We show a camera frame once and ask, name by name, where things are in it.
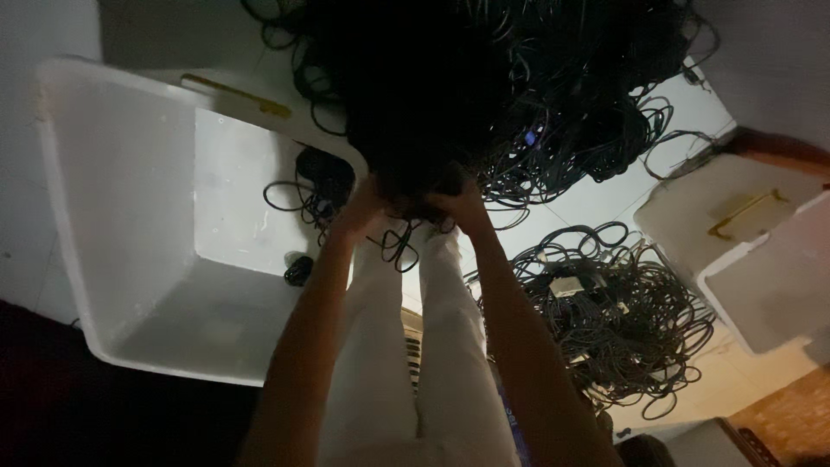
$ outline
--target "white container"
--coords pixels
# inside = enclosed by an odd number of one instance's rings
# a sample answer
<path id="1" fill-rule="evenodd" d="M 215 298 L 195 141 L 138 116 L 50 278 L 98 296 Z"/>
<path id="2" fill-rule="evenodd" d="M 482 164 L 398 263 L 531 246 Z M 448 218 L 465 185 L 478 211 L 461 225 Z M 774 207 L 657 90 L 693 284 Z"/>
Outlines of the white container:
<path id="1" fill-rule="evenodd" d="M 262 199 L 315 145 L 358 161 L 307 109 L 262 114 L 87 61 L 37 73 L 46 172 L 81 324 L 101 360 L 140 370 L 261 385 L 299 295 L 283 256 L 316 232 Z M 236 120 L 252 121 L 268 129 Z M 294 203 L 290 190 L 274 196 Z"/>
<path id="2" fill-rule="evenodd" d="M 634 214 L 742 345 L 764 353 L 830 326 L 830 201 L 823 181 L 722 155 Z"/>

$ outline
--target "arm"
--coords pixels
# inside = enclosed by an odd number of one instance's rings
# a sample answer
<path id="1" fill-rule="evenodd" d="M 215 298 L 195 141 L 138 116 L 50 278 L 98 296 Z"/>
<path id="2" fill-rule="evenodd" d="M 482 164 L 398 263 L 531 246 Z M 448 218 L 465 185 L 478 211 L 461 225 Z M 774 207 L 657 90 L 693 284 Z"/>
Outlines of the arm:
<path id="1" fill-rule="evenodd" d="M 271 357 L 238 466 L 315 465 L 352 251 L 382 212 L 370 178 L 332 224 Z"/>
<path id="2" fill-rule="evenodd" d="M 622 466 L 580 402 L 543 318 L 516 282 L 475 184 L 468 181 L 455 198 L 433 195 L 432 202 L 455 219 L 476 250 L 488 343 L 534 465 Z"/>

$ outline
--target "white floor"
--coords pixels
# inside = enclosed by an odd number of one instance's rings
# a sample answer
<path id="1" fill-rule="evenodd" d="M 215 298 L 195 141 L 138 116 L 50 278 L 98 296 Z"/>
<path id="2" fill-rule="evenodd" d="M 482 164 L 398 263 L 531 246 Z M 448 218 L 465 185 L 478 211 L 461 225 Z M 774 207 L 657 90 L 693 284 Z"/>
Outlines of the white floor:
<path id="1" fill-rule="evenodd" d="M 71 290 L 61 265 L 60 245 L 49 205 L 42 158 L 33 122 L 35 90 L 32 89 L 34 66 L 43 58 L 58 53 L 71 53 L 94 60 L 102 58 L 101 35 L 132 26 L 136 42 L 118 49 L 124 53 L 122 66 L 167 66 L 176 57 L 187 60 L 178 67 L 229 66 L 256 73 L 266 69 L 269 54 L 259 42 L 256 24 L 234 2 L 214 5 L 223 10 L 221 24 L 232 31 L 215 33 L 192 32 L 186 27 L 175 27 L 180 47 L 160 52 L 161 35 L 152 28 L 136 27 L 148 10 L 140 5 L 146 2 L 67 0 L 65 2 L 0 2 L 0 297 L 61 322 L 71 322 L 77 313 Z M 154 6 L 162 2 L 151 2 Z M 185 10 L 198 2 L 187 0 L 167 3 L 164 7 Z M 166 15 L 168 22 L 178 21 L 183 15 Z M 144 21 L 142 24 L 158 24 Z M 129 34 L 122 34 L 123 39 Z M 249 45 L 240 53 L 229 47 L 226 37 Z M 149 41 L 142 48 L 142 41 Z M 209 59 L 192 52 L 194 47 L 211 49 L 219 54 Z M 735 123 L 721 105 L 717 95 L 686 84 L 676 77 L 660 85 L 655 94 L 664 95 L 675 106 L 670 130 L 700 130 L 710 135 L 722 135 Z M 691 137 L 675 140 L 654 151 L 652 168 L 660 174 L 691 152 Z M 567 193 L 545 206 L 535 206 L 530 217 L 519 227 L 500 233 L 508 256 L 539 242 L 547 233 L 566 225 L 596 226 L 609 220 L 622 220 L 633 225 L 632 215 L 646 200 L 656 184 L 645 171 L 642 162 L 631 165 L 628 171 L 602 184 L 590 179 L 578 182 Z M 512 214 L 497 214 L 494 221 L 505 225 Z M 461 239 L 464 258 L 462 268 L 470 272 L 476 268 L 476 259 L 469 239 Z M 403 305 L 421 311 L 417 268 L 406 273 Z M 808 357 L 806 342 L 794 342 L 758 359 L 743 352 L 731 335 L 722 327 L 712 343 L 693 361 L 704 374 L 702 381 L 680 393 L 678 407 L 666 418 L 644 421 L 639 407 L 611 410 L 618 430 L 631 427 L 636 433 L 644 427 L 657 427 L 670 433 L 687 427 L 690 422 L 715 415 L 730 415 L 761 396 L 785 386 L 817 367 L 816 361 L 827 360 L 827 347 L 812 349 Z"/>

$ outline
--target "white plastic bin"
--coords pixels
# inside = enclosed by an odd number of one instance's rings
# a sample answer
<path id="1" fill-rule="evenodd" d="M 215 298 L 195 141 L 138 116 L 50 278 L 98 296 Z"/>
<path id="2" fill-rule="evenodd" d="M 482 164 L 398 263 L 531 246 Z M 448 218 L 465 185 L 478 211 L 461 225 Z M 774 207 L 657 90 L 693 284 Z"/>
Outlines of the white plastic bin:
<path id="1" fill-rule="evenodd" d="M 743 346 L 763 353 L 830 326 L 823 181 L 722 155 L 658 185 L 634 214 Z"/>
<path id="2" fill-rule="evenodd" d="M 37 77 L 49 190 L 92 352 L 260 385 L 300 292 L 281 277 L 283 256 L 317 239 L 262 189 L 293 178 L 296 140 L 353 163 L 359 154 L 309 127 L 307 108 L 265 115 L 242 98 L 66 58 Z M 291 190 L 274 195 L 296 204 Z"/>

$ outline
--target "floor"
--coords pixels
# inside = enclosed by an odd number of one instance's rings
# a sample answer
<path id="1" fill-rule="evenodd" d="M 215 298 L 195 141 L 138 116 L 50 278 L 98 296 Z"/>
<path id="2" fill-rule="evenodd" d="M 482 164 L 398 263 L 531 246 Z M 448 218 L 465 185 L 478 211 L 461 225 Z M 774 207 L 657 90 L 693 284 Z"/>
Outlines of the floor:
<path id="1" fill-rule="evenodd" d="M 811 371 L 729 421 L 752 430 L 782 465 L 830 456 L 830 366 Z"/>
<path id="2" fill-rule="evenodd" d="M 104 60 L 132 69 L 228 67 L 257 73 L 267 69 L 269 56 L 259 41 L 257 25 L 234 2 L 126 2 L 67 0 L 0 2 L 0 297 L 60 322 L 71 322 L 76 310 L 61 265 L 60 245 L 49 205 L 43 164 L 34 128 L 32 73 L 45 57 L 58 53 Z M 154 8 L 165 10 L 162 15 Z M 193 24 L 182 25 L 190 17 Z M 178 47 L 162 47 L 171 37 Z M 675 106 L 669 130 L 700 130 L 722 135 L 734 128 L 717 95 L 686 84 L 682 77 L 661 84 L 655 94 Z M 650 159 L 658 174 L 695 152 L 693 141 L 678 139 L 660 146 Z M 535 206 L 520 226 L 500 233 L 508 257 L 567 225 L 596 226 L 609 220 L 633 225 L 632 216 L 656 184 L 641 161 L 602 184 L 583 179 L 550 204 Z M 507 225 L 513 214 L 493 215 Z M 462 270 L 476 268 L 468 238 L 461 238 Z M 404 274 L 403 305 L 421 312 L 417 268 Z M 752 359 L 723 327 L 697 356 L 704 379 L 681 392 L 678 407 L 666 418 L 644 421 L 638 406 L 611 409 L 618 431 L 680 430 L 696 420 L 731 415 L 753 401 L 786 386 L 830 356 L 804 350 L 795 342 Z"/>

